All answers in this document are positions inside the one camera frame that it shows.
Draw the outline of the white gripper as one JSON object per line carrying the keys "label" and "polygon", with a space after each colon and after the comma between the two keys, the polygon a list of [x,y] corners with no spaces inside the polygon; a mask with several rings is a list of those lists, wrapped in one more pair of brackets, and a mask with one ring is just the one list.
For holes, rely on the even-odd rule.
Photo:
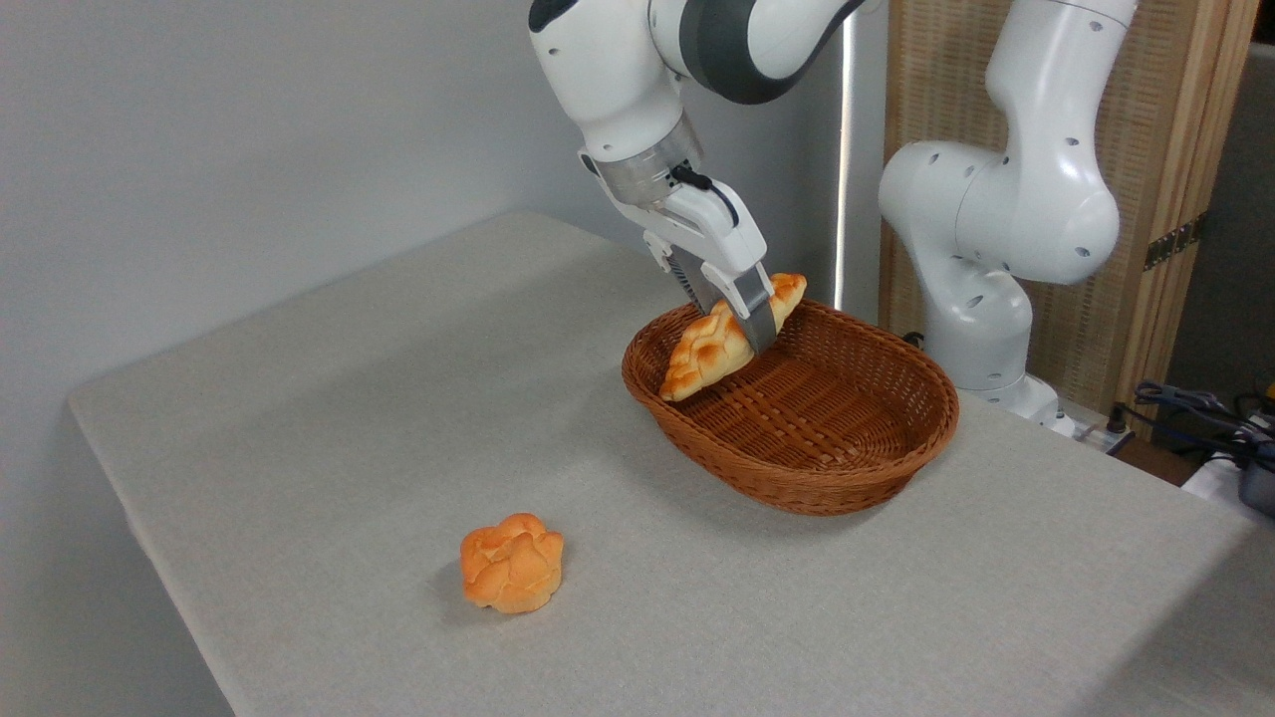
{"label": "white gripper", "polygon": [[[609,199],[643,228],[652,258],[677,279],[697,313],[710,314],[727,291],[754,353],[774,344],[773,287],[761,267],[768,245],[736,191],[710,179],[612,179]],[[703,273],[703,263],[713,270]]]}

